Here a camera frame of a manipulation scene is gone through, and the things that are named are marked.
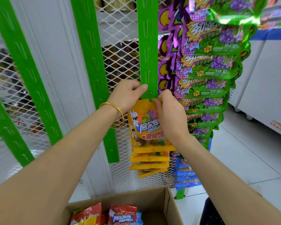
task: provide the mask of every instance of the bracelet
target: bracelet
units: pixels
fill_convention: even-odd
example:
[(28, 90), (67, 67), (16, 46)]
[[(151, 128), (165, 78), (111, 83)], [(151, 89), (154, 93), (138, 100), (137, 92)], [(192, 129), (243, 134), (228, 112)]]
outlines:
[(116, 108), (120, 113), (121, 113), (121, 116), (122, 116), (122, 119), (123, 119), (123, 122), (122, 122), (122, 124), (121, 124), (121, 126), (120, 127), (110, 127), (110, 128), (113, 128), (113, 129), (119, 129), (119, 128), (122, 128), (123, 127), (123, 125), (124, 125), (124, 115), (123, 115), (123, 113), (122, 113), (122, 111), (116, 106), (116, 105), (114, 105), (114, 104), (112, 104), (112, 103), (109, 103), (109, 102), (104, 102), (104, 103), (101, 103), (101, 105), (99, 106), (99, 108), (101, 107), (101, 106), (103, 106), (103, 105), (105, 105), (105, 104), (109, 104), (109, 105), (111, 105), (111, 106), (113, 106), (114, 108)]

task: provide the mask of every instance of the cartoon dog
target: cartoon dog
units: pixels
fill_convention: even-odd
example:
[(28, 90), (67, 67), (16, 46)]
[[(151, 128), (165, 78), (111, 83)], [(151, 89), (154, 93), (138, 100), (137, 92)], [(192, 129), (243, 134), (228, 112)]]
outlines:
[(134, 127), (138, 127), (138, 113), (134, 112), (134, 110), (132, 110), (132, 112), (130, 111), (130, 115), (131, 115), (131, 119), (133, 121), (133, 126)]
[(131, 122), (130, 122), (130, 130), (131, 130), (131, 137), (135, 138), (136, 137), (136, 132), (135, 132), (135, 129), (133, 128)]

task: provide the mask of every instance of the left hand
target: left hand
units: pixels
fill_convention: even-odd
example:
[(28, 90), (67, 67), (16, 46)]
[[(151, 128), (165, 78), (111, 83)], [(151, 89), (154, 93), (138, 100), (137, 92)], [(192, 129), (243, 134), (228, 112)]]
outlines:
[(147, 84), (141, 85), (137, 80), (121, 80), (107, 100), (116, 105), (122, 113), (126, 113), (148, 89)]

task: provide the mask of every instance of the open cardboard box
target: open cardboard box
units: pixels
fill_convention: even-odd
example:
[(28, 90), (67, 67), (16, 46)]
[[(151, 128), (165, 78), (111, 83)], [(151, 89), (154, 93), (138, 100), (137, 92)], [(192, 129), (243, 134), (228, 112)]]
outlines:
[(144, 225), (183, 225), (169, 188), (158, 186), (70, 203), (64, 209), (57, 225), (68, 225), (71, 214), (101, 202), (102, 211), (111, 205), (131, 205), (142, 212)]

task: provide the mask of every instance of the white tile floor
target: white tile floor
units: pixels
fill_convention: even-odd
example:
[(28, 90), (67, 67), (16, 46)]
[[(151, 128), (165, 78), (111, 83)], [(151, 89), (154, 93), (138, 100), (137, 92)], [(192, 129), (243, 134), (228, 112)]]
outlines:
[[(281, 211), (281, 135), (229, 107), (214, 131), (211, 153)], [(198, 225), (208, 195), (196, 186), (185, 196), (176, 200), (183, 222)]]

